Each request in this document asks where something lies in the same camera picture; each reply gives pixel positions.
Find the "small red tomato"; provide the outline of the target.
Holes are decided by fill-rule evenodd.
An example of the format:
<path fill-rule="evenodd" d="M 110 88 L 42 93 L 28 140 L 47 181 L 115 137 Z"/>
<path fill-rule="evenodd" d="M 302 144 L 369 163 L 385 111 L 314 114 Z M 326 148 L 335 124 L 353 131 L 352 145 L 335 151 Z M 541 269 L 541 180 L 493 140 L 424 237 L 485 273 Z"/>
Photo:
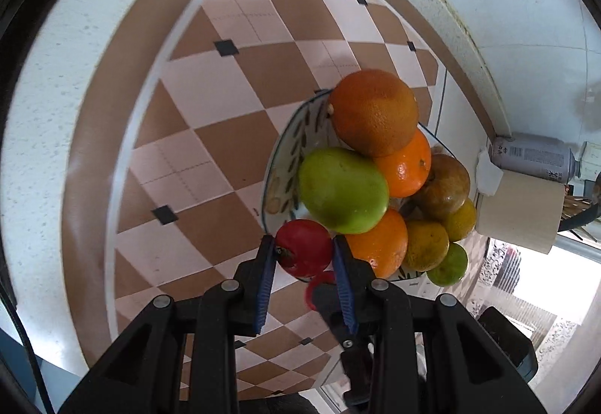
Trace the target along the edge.
<path fill-rule="evenodd" d="M 326 269 L 333 255 L 332 238 L 321 224 L 299 219 L 285 223 L 275 236 L 279 265 L 296 279 L 311 279 Z"/>

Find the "green apple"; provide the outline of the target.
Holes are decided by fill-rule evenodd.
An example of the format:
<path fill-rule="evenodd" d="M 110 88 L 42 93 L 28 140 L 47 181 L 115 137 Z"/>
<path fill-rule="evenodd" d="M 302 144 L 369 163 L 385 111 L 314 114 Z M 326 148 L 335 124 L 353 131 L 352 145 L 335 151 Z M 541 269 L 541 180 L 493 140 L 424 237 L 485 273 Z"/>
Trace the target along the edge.
<path fill-rule="evenodd" d="M 468 254 L 465 249 L 451 243 L 444 260 L 427 272 L 428 279 L 439 287 L 450 287 L 458 283 L 468 269 Z"/>
<path fill-rule="evenodd" d="M 297 172 L 299 199 L 320 224 L 340 234 L 374 228 L 389 202 L 388 184 L 368 158 L 344 148 L 316 149 Z"/>

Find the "yellow citrus fruit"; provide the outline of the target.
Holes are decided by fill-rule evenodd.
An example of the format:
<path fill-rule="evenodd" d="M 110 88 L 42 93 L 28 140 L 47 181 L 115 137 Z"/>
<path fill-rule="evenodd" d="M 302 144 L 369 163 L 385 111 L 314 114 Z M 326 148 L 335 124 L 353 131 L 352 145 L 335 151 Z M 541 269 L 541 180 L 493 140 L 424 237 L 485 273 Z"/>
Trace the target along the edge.
<path fill-rule="evenodd" d="M 477 220 L 476 207 L 472 200 L 466 199 L 464 204 L 454 213 L 442 220 L 449 241 L 458 242 L 468 237 L 474 230 Z"/>
<path fill-rule="evenodd" d="M 408 227 L 408 250 L 402 266 L 416 272 L 428 272 L 445 259 L 449 238 L 445 228 L 434 221 L 412 221 Z"/>

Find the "bright orange tangerine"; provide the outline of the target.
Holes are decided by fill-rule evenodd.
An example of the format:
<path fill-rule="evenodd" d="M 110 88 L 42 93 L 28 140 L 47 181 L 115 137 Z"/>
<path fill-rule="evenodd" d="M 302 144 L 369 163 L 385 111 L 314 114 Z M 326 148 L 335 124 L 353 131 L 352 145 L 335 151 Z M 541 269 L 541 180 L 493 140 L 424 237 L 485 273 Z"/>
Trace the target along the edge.
<path fill-rule="evenodd" d="M 389 188 L 389 195 L 396 199 L 413 196 L 428 179 L 432 153 L 429 142 L 417 129 L 411 141 L 401 150 L 374 159 Z"/>

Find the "brown-red round fruit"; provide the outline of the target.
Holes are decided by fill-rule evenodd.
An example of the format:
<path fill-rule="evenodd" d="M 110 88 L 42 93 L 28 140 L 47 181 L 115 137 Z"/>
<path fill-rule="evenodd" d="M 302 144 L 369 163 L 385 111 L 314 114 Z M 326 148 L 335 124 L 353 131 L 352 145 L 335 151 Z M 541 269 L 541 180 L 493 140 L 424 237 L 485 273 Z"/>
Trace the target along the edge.
<path fill-rule="evenodd" d="M 465 203 L 470 189 L 470 176 L 465 166 L 454 157 L 436 154 L 432 157 L 426 182 L 412 200 L 425 215 L 444 220 Z"/>

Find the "patterned ceramic fruit plate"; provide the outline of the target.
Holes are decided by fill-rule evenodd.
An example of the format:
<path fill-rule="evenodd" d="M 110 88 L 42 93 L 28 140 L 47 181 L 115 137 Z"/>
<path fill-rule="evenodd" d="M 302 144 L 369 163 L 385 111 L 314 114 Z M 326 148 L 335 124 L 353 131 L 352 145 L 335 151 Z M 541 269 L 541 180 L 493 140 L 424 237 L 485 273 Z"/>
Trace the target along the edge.
<path fill-rule="evenodd" d="M 374 163 L 374 159 L 352 150 L 336 135 L 328 114 L 328 97 L 329 92 L 323 91 L 303 102 L 290 117 L 274 146 L 266 172 L 266 184 L 261 203 L 261 221 L 268 234 L 276 236 L 281 226 L 294 220 L 305 219 L 318 222 L 301 202 L 297 191 L 297 172 L 299 172 L 299 167 L 305 157 L 313 151 L 327 147 L 344 148 L 358 153 Z M 437 140 L 426 127 L 419 125 L 417 129 L 421 130 L 427 138 L 432 157 L 436 154 L 444 154 L 455 158 L 455 155 L 448 151 L 448 148 Z M 442 222 L 442 220 L 425 215 L 412 200 L 412 196 L 403 199 L 389 196 L 387 210 L 389 209 L 398 211 L 405 220 L 405 224 L 412 221 L 434 221 L 440 224 Z M 340 234 L 326 229 L 331 238 Z M 316 276 L 329 276 L 329 266 Z M 400 268 L 389 278 L 395 281 L 406 281 L 421 275 L 427 275 L 427 272 L 416 272 L 401 264 Z M 311 279 L 299 280 L 309 282 Z"/>

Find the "dark orange rough orange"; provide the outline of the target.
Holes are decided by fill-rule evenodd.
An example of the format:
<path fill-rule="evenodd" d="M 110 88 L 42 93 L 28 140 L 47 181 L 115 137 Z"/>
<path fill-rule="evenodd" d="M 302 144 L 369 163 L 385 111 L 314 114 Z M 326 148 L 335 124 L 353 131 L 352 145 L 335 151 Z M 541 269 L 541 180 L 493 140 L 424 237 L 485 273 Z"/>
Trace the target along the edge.
<path fill-rule="evenodd" d="M 404 148 L 419 122 L 412 89 L 380 69 L 362 69 L 343 78 L 329 94 L 328 114 L 336 135 L 369 157 L 385 157 Z"/>

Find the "black smartphone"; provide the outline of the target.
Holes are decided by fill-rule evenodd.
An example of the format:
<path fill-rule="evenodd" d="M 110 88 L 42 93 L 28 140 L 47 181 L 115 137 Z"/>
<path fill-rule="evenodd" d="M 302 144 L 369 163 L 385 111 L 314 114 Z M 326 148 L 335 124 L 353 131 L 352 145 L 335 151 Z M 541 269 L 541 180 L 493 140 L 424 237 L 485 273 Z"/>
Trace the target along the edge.
<path fill-rule="evenodd" d="M 538 360 L 531 340 L 494 306 L 487 307 L 478 322 L 509 358 L 515 369 L 530 382 L 538 372 Z"/>

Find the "beige utensil holder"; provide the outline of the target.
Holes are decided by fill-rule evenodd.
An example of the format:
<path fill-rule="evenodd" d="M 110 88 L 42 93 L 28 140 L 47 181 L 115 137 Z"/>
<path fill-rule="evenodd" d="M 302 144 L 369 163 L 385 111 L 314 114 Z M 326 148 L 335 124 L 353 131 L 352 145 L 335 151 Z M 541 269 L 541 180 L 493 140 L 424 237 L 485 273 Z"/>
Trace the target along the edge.
<path fill-rule="evenodd" d="M 558 232 L 564 195 L 561 183 L 504 171 L 496 193 L 479 198 L 476 231 L 548 254 Z"/>

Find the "checkered brown counter mat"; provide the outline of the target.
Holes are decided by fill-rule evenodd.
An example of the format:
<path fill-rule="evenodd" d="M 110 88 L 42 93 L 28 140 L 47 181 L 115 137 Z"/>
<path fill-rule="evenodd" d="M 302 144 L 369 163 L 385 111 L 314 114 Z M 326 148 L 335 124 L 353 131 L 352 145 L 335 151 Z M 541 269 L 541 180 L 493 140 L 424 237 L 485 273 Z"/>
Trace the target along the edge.
<path fill-rule="evenodd" d="M 67 301 L 87 365 L 155 296 L 202 294 L 292 203 L 265 173 L 302 102 L 361 68 L 397 74 L 420 120 L 474 159 L 496 129 L 428 8 L 443 0 L 134 0 L 92 76 L 62 203 Z"/>

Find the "silver spray can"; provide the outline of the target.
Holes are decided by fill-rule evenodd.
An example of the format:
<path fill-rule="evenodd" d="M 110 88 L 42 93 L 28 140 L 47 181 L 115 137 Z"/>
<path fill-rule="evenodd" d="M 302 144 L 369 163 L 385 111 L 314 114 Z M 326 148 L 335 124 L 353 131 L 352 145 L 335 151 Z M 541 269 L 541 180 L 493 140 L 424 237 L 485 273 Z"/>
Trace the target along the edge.
<path fill-rule="evenodd" d="M 561 140 L 542 135 L 514 133 L 496 137 L 491 161 L 497 167 L 558 183 L 580 176 L 580 162 Z"/>

